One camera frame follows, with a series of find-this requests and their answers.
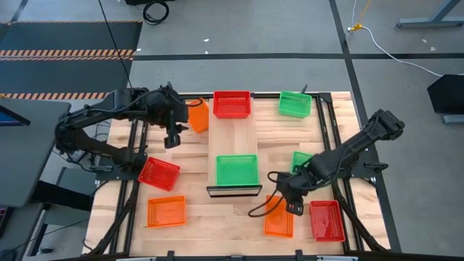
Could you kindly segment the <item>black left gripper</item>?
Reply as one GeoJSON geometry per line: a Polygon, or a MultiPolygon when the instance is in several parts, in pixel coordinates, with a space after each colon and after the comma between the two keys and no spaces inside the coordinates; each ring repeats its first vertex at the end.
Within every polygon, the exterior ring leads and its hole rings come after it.
{"type": "Polygon", "coordinates": [[[182,123],[188,122],[188,108],[199,107],[203,98],[192,99],[186,103],[181,100],[171,82],[157,89],[153,98],[154,125],[166,128],[168,133],[181,133],[188,128],[182,123]]]}

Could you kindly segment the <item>orange plastic basket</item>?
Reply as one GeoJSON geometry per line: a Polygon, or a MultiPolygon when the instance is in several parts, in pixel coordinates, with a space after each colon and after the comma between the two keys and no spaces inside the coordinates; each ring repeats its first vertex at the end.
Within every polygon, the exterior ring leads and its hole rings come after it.
{"type": "Polygon", "coordinates": [[[164,228],[186,223],[185,196],[170,196],[149,199],[146,208],[146,226],[164,228]]]}
{"type": "Polygon", "coordinates": [[[294,235],[294,216],[286,211],[285,199],[281,196],[270,198],[270,195],[267,195],[266,199],[270,201],[265,205],[265,210],[269,212],[274,207],[275,209],[265,216],[264,234],[292,238],[294,235]]]}
{"type": "Polygon", "coordinates": [[[205,100],[202,106],[188,108],[188,122],[196,133],[209,128],[209,107],[205,100]]]}

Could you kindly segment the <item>green plastic basket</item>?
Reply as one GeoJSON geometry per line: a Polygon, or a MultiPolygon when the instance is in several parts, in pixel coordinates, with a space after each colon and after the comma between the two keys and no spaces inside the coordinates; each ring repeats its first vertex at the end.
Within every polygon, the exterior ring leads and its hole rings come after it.
{"type": "Polygon", "coordinates": [[[312,158],[311,154],[295,151],[292,156],[290,173],[294,173],[294,168],[297,165],[302,165],[306,161],[312,158]]]}
{"type": "Polygon", "coordinates": [[[305,118],[310,115],[311,95],[282,91],[279,96],[278,112],[281,115],[305,118]]]}
{"type": "Polygon", "coordinates": [[[259,184],[256,154],[233,154],[216,157],[217,186],[254,186],[259,184]]]}

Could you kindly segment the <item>red plastic basket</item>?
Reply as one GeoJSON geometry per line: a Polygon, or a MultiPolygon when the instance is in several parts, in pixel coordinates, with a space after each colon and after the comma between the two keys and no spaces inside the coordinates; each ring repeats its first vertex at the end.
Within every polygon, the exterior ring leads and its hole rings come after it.
{"type": "Polygon", "coordinates": [[[249,91],[215,91],[213,114],[217,118],[246,118],[251,114],[249,91]]]}
{"type": "Polygon", "coordinates": [[[319,242],[344,242],[345,232],[336,200],[311,201],[310,219],[313,238],[319,242]]]}
{"type": "Polygon", "coordinates": [[[172,191],[179,173],[180,167],[178,165],[149,157],[138,176],[138,182],[165,191],[172,191]]]}

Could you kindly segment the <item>black-framed wooden shelf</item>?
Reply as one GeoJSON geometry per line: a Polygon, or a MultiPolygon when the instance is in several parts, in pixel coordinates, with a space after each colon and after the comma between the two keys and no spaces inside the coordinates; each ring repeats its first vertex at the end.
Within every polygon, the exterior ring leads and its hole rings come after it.
{"type": "Polygon", "coordinates": [[[211,198],[258,196],[262,190],[261,180],[259,185],[254,186],[216,185],[217,156],[233,154],[257,155],[257,131],[252,94],[250,99],[251,114],[246,118],[217,118],[213,114],[213,96],[209,99],[209,103],[208,182],[206,186],[208,195],[211,198]]]}

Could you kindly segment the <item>black hazard-striped floor mat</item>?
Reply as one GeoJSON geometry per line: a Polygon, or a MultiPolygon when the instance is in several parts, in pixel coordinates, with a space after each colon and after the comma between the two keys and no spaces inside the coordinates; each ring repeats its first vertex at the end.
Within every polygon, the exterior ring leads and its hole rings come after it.
{"type": "Polygon", "coordinates": [[[101,99],[128,86],[137,20],[0,23],[0,96],[101,99]]]}

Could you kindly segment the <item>grey desk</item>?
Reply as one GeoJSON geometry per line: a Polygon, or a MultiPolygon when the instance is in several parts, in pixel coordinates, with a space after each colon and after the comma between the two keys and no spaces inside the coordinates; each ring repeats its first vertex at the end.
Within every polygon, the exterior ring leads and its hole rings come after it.
{"type": "Polygon", "coordinates": [[[54,128],[71,104],[3,98],[0,106],[30,121],[28,126],[0,127],[0,206],[22,207],[51,154],[54,128]]]}

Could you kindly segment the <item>black angular panel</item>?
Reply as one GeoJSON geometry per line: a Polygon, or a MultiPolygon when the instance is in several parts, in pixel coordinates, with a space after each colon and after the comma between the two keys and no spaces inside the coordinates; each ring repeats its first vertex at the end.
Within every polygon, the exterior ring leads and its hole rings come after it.
{"type": "Polygon", "coordinates": [[[427,92],[435,113],[464,115],[464,75],[444,75],[427,92]]]}

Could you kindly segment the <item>blue-screen desk monitor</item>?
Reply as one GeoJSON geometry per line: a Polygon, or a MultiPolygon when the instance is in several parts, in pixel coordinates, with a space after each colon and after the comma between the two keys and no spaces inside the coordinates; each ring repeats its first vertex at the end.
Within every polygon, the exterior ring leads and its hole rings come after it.
{"type": "Polygon", "coordinates": [[[0,105],[0,127],[29,125],[28,119],[0,105]]]}

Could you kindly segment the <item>grey metal stand leg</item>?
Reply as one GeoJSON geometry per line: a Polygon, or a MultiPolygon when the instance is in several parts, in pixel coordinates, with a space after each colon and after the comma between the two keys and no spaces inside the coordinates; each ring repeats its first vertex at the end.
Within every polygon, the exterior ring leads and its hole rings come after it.
{"type": "Polygon", "coordinates": [[[462,27],[464,17],[449,17],[448,14],[461,2],[461,0],[447,0],[439,10],[430,17],[402,18],[396,24],[397,28],[417,27],[462,27]]]}

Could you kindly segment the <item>black aluminium table frame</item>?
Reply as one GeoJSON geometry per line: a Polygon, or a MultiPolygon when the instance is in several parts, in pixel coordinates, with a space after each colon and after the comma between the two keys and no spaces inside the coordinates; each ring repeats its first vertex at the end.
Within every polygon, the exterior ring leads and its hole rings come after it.
{"type": "Polygon", "coordinates": [[[310,116],[281,115],[278,99],[256,99],[254,117],[257,131],[257,156],[262,190],[258,196],[211,198],[208,182],[208,132],[185,130],[181,144],[165,149],[165,132],[155,126],[147,132],[147,152],[151,157],[181,168],[173,195],[186,198],[186,223],[166,228],[146,226],[146,203],[165,197],[167,192],[141,185],[134,215],[127,216],[118,234],[116,249],[122,251],[130,235],[130,255],[162,259],[173,252],[175,260],[198,257],[216,261],[278,261],[294,259],[301,250],[306,260],[317,255],[340,255],[340,242],[318,242],[312,236],[310,214],[294,218],[292,238],[266,236],[264,217],[252,218],[248,211],[258,208],[275,186],[268,177],[273,170],[291,167],[295,151],[314,154],[346,141],[359,131],[355,108],[348,92],[335,92],[331,101],[316,98],[310,116]]]}

